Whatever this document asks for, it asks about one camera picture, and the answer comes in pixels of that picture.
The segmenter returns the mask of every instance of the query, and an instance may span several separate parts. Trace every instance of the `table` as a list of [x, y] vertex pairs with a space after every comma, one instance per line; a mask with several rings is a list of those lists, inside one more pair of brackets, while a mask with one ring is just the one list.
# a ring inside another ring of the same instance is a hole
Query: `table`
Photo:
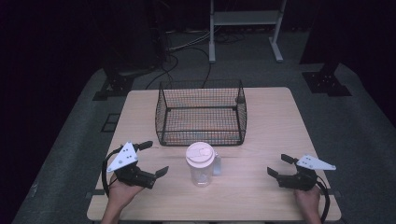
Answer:
[[[287, 88], [244, 88], [247, 101], [247, 134], [238, 147], [215, 147], [222, 157], [221, 176], [206, 188], [191, 183], [185, 161], [186, 147], [163, 147], [155, 133], [158, 91], [131, 91], [109, 152], [132, 140], [153, 141], [153, 147], [138, 151], [138, 166], [147, 172], [169, 166], [153, 189], [144, 189], [121, 213], [121, 220], [138, 221], [276, 221], [302, 220], [292, 190], [282, 189], [266, 173], [271, 167], [282, 175], [296, 169], [280, 159], [282, 153], [300, 158], [318, 155], [304, 126], [297, 105]], [[317, 171], [330, 187], [323, 171]], [[99, 176], [97, 189], [102, 189]], [[327, 220], [341, 218], [331, 195]], [[106, 195], [93, 195], [87, 216], [100, 220]], [[325, 199], [320, 200], [320, 212]]]
[[277, 37], [282, 24], [287, 0], [282, 0], [279, 10], [266, 11], [215, 11], [214, 0], [210, 1], [209, 27], [209, 62], [216, 61], [215, 25], [262, 25], [274, 24], [274, 36], [269, 37], [270, 45], [278, 63], [283, 62], [282, 54], [277, 46]]

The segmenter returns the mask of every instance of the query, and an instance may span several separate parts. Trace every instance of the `cup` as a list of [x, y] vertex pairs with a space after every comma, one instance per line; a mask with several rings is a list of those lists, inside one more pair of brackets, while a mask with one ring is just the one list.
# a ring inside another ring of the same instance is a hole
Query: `cup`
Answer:
[[186, 150], [186, 161], [190, 166], [192, 183], [197, 187], [206, 187], [212, 182], [213, 161], [216, 152], [205, 142], [196, 142]]

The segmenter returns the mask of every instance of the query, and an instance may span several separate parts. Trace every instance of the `black square outline on floor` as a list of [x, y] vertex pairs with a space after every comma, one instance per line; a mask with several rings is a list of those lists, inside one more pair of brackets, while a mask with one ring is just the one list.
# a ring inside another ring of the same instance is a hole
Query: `black square outline on floor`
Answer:
[[120, 114], [111, 113], [107, 115], [105, 124], [102, 126], [101, 133], [114, 133], [119, 123]]

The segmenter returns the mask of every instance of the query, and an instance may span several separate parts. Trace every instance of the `black metal basket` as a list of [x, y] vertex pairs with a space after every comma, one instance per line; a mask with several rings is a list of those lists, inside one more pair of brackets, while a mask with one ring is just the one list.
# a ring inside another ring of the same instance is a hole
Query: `black metal basket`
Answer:
[[241, 80], [160, 83], [155, 129], [163, 146], [238, 146], [247, 118]]

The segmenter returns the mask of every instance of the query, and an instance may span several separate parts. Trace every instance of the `person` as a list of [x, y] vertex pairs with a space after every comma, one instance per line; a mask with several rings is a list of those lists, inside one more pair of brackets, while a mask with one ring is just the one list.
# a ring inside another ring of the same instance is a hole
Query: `person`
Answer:
[[[109, 196], [102, 224], [117, 224], [122, 209], [128, 205], [136, 194], [143, 190], [140, 186], [128, 186], [111, 176]], [[320, 200], [320, 189], [314, 186], [311, 190], [304, 191], [295, 189], [294, 198], [307, 224], [320, 224], [318, 205]]]

